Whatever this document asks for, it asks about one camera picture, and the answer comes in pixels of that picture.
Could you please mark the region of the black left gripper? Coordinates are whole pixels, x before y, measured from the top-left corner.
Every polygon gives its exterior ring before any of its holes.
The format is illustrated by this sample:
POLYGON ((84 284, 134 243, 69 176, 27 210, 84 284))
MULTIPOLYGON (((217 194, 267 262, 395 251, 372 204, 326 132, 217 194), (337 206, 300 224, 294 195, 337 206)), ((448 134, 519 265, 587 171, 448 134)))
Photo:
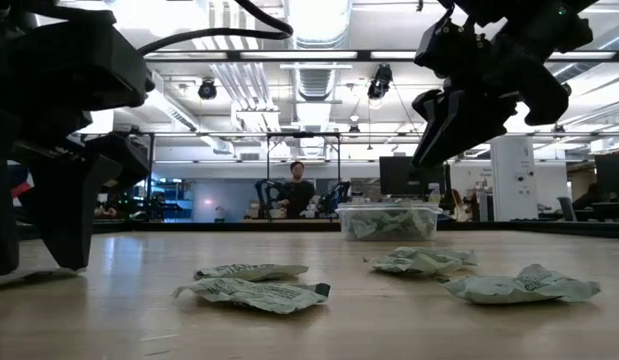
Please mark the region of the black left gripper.
MULTIPOLYGON (((144 104, 155 85, 143 55, 110 23, 61 22, 0 43, 0 189, 18 140, 44 148, 86 127, 97 111, 144 104)), ((29 165, 20 201, 62 268, 88 266, 94 210, 122 166, 96 154, 29 165)))

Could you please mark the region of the clear plastic bin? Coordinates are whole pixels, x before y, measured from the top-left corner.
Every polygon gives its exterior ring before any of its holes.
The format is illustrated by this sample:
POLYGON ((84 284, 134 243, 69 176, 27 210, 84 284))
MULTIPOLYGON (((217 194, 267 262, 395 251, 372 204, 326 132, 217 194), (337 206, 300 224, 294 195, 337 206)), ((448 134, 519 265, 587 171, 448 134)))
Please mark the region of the clear plastic bin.
POLYGON ((392 236, 392 237, 385 238, 385 239, 378 238, 377 230, 376 230, 376 232, 373 235, 367 238, 363 238, 361 240, 353 240, 353 239, 349 239, 346 236, 345 232, 343 231, 343 226, 341 225, 343 218, 347 218, 348 216, 352 216, 352 215, 367 216, 369 218, 373 218, 377 222, 377 219, 384 214, 398 214, 398 213, 407 212, 410 215, 410 211, 413 211, 416 209, 431 210, 433 212, 436 212, 438 216, 442 213, 442 210, 438 207, 436 203, 425 203, 425 202, 397 202, 397 203, 380 202, 380 203, 361 203, 361 204, 347 203, 347 204, 341 204, 336 210, 336 212, 339 217, 341 233, 345 236, 347 240, 351 240, 351 241, 428 241, 428 240, 421 240, 421 239, 416 238, 408 230, 403 234, 399 234, 397 236, 392 236))

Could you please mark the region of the black computer monitor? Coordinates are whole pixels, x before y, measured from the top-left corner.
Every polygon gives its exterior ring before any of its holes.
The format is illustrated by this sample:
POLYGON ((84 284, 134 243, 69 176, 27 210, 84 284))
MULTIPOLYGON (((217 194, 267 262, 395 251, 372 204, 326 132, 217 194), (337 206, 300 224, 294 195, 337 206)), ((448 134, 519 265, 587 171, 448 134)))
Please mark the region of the black computer monitor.
POLYGON ((411 157, 380 157, 380 191, 394 197, 426 197, 435 191, 446 191, 445 170, 434 167, 414 166, 411 157))

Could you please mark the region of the grey office chair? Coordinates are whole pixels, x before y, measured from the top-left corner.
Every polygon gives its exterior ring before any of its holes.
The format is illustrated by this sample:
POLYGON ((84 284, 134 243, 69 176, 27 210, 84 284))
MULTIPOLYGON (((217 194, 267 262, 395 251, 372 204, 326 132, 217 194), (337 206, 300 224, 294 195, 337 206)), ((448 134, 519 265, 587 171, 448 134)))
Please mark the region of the grey office chair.
POLYGON ((577 215, 571 199, 569 197, 558 197, 557 200, 560 204, 563 219, 568 222, 575 222, 577 220, 577 215))

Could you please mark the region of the seated person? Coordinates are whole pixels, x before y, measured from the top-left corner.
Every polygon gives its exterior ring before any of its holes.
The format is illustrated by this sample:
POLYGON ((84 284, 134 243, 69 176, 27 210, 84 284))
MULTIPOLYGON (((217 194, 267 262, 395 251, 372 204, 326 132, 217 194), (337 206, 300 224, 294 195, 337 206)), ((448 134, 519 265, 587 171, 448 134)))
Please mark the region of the seated person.
POLYGON ((441 208, 450 218, 457 222, 469 222, 472 218, 469 205, 456 189, 452 189, 449 194, 443 197, 441 208))

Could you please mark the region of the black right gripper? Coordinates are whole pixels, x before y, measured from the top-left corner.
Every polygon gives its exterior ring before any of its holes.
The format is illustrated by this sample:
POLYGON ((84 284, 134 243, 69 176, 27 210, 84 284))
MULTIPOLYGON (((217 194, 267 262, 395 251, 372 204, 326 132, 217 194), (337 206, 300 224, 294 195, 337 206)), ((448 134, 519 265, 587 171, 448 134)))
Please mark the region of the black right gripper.
POLYGON ((557 122, 568 108, 569 93, 545 62, 562 45, 568 28, 564 20, 510 20, 478 64, 453 77, 455 88, 473 92, 432 89, 418 95, 411 106, 427 125, 412 164, 437 166, 504 135, 504 123, 516 114, 516 100, 529 109, 526 124, 557 122))

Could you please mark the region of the standing person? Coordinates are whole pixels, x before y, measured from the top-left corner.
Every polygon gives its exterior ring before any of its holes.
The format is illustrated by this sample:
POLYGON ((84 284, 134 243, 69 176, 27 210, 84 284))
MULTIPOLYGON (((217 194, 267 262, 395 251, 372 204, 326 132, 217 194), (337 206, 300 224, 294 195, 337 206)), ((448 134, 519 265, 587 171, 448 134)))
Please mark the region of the standing person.
POLYGON ((286 211, 288 219, 300 218, 300 214, 307 208, 315 195, 312 183, 303 179, 305 165, 295 161, 290 165, 292 179, 284 185, 279 193, 277 202, 286 211))

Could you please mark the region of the silver ventilation duct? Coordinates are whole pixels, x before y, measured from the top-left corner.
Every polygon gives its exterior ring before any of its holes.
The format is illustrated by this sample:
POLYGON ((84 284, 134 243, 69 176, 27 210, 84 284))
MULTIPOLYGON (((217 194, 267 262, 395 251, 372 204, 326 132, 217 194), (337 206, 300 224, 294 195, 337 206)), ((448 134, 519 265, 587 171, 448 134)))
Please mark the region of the silver ventilation duct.
MULTIPOLYGON (((352 0, 285 0, 296 50, 338 50, 347 44, 352 0)), ((328 132, 339 71, 334 63, 297 63, 295 119, 304 132, 328 132)))

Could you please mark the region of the dark computer monitor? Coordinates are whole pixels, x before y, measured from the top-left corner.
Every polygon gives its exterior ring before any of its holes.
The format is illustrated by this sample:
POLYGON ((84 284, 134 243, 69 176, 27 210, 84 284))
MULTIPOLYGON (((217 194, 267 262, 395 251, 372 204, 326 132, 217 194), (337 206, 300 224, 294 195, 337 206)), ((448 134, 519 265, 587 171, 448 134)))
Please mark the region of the dark computer monitor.
POLYGON ((595 166, 600 191, 619 198, 619 154, 596 155, 595 166))

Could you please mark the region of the white square pillar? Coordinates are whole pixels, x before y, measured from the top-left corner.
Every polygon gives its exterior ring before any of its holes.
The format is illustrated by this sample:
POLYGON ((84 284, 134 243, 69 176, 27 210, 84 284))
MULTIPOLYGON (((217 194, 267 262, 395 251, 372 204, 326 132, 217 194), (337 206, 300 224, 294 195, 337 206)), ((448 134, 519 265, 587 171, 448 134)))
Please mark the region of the white square pillar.
POLYGON ((533 219, 538 215, 533 144, 527 137, 491 141, 495 220, 533 219))

